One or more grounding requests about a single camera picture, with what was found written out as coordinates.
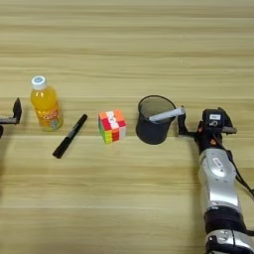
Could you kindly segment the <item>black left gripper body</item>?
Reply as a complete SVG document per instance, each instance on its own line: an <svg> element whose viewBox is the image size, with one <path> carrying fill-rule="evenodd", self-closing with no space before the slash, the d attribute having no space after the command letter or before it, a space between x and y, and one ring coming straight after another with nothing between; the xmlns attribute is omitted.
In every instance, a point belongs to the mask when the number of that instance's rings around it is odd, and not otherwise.
<svg viewBox="0 0 254 254"><path fill-rule="evenodd" d="M4 125L16 125L18 123L18 120L15 116L8 117L8 118L0 118L0 138L3 135L4 132Z"/></svg>

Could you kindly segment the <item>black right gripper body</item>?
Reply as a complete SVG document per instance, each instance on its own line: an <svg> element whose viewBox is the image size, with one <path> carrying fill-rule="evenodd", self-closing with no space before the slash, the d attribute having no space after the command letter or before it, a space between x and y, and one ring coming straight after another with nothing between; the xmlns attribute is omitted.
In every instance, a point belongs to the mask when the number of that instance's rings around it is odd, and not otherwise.
<svg viewBox="0 0 254 254"><path fill-rule="evenodd" d="M236 134L237 129L235 127L211 127L209 128L203 121L200 121L197 129L194 132L186 129L184 135L194 138L198 146L198 150L202 153L206 149L221 149L224 150L222 144L222 135Z"/></svg>

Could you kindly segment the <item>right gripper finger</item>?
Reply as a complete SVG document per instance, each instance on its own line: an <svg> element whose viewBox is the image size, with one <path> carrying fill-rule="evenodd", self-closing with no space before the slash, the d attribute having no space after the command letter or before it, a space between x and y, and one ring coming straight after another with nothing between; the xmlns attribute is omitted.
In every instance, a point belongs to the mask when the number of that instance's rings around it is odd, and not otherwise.
<svg viewBox="0 0 254 254"><path fill-rule="evenodd" d="M185 114L178 116L178 125L179 125L179 134L186 136L189 133L189 131L186 127L186 115Z"/></svg>
<svg viewBox="0 0 254 254"><path fill-rule="evenodd" d="M224 128L224 127L232 128L233 124L231 122L229 115L226 113L226 111L223 108L218 107L218 112L220 115L219 126L221 128Z"/></svg>

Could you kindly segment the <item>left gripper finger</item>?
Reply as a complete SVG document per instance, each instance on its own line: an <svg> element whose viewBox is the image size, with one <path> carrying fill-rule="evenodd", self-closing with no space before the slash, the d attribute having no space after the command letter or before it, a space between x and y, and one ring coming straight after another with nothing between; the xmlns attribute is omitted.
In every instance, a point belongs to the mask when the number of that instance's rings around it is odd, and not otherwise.
<svg viewBox="0 0 254 254"><path fill-rule="evenodd" d="M21 101L19 98L16 99L14 106L13 106L13 119L15 124L20 123L21 115L22 115L22 106Z"/></svg>

